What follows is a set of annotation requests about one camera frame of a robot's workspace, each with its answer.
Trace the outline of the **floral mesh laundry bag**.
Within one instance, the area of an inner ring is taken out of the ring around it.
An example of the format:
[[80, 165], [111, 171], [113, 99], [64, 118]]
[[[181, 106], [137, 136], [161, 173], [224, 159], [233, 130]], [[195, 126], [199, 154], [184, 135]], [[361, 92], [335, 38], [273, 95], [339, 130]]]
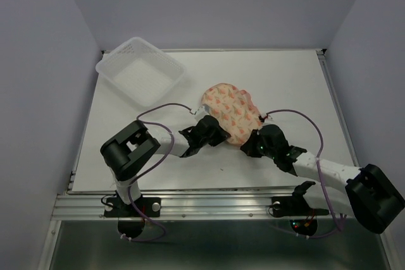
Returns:
[[227, 142], [234, 146], [244, 145], [253, 130], [259, 130], [259, 109], [253, 104], [251, 95], [229, 83], [219, 83], [204, 92], [201, 104], [208, 113], [230, 134]]

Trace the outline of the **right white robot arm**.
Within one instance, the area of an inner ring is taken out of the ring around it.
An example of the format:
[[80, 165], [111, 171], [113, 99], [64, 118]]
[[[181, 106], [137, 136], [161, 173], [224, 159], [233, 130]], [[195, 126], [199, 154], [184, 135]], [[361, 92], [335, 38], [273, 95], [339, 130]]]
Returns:
[[378, 166], [346, 166], [319, 159], [290, 145], [276, 125], [253, 130], [240, 149], [249, 157], [268, 157], [284, 173], [305, 178], [290, 196], [272, 200], [276, 218], [342, 214], [381, 234], [404, 209], [404, 198]]

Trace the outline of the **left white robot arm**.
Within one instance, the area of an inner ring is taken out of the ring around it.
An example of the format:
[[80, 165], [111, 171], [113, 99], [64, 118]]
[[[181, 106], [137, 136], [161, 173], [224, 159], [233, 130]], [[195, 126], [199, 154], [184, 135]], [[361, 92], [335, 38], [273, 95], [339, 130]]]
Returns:
[[210, 115], [203, 116], [196, 125], [178, 131], [159, 123], [131, 122], [100, 148], [114, 178], [120, 198], [119, 208], [128, 216], [140, 211], [142, 194], [137, 183], [141, 176], [139, 171], [153, 156], [161, 155], [162, 158], [152, 169], [169, 155], [191, 157], [205, 145], [215, 147], [229, 138], [230, 134]]

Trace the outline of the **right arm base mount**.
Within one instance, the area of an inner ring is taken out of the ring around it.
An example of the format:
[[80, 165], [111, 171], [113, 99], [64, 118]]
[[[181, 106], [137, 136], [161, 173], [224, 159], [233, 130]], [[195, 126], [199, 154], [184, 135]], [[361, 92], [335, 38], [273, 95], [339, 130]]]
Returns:
[[305, 181], [295, 187], [289, 196], [274, 196], [271, 198], [270, 209], [275, 218], [284, 216], [326, 216], [329, 215], [327, 207], [312, 208], [304, 200], [304, 194], [313, 186], [313, 181]]

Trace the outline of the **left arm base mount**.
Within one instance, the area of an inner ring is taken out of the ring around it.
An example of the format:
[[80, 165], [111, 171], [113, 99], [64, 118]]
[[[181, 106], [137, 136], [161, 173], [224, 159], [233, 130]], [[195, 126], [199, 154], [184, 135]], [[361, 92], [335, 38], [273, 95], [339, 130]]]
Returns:
[[[159, 197], [141, 197], [135, 202], [138, 210], [150, 218], [160, 217], [161, 199]], [[103, 216], [106, 218], [140, 218], [141, 215], [135, 210], [132, 204], [125, 204], [115, 193], [105, 195], [101, 198], [104, 206]]]

